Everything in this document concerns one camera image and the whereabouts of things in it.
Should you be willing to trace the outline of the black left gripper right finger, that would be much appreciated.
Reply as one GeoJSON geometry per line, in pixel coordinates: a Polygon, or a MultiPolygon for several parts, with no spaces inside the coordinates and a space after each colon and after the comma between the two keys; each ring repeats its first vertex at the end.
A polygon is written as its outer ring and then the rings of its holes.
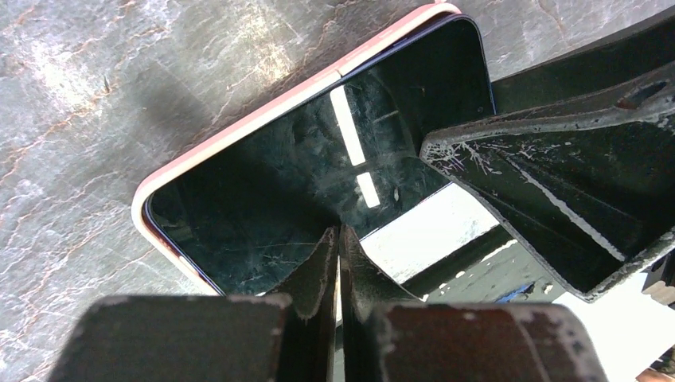
{"type": "Polygon", "coordinates": [[[427,303],[340,229],[348,381],[604,381],[581,321],[543,303],[427,303]]]}

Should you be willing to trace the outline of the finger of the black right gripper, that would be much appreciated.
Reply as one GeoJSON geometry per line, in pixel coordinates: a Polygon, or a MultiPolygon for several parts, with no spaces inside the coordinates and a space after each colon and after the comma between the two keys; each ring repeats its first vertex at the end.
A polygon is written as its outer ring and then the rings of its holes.
{"type": "Polygon", "coordinates": [[[674,249],[674,13],[493,85],[497,114],[420,159],[591,302],[674,249]]]}

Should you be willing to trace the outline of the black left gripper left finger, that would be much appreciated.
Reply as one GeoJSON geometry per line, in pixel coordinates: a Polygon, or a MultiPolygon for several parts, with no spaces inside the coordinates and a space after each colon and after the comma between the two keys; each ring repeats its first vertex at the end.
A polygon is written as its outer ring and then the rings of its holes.
{"type": "Polygon", "coordinates": [[[115,295],[72,331],[51,381],[329,381],[336,227],[261,295],[115,295]]]}

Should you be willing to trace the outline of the blue smartphone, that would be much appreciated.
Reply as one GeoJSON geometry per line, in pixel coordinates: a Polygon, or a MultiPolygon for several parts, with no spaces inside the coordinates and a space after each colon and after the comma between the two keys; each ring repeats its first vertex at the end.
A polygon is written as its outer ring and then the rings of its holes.
{"type": "Polygon", "coordinates": [[[324,231],[365,237],[447,186],[423,137],[493,115],[481,34],[438,15],[144,201],[142,218],[219,294],[262,294],[324,231]]]}

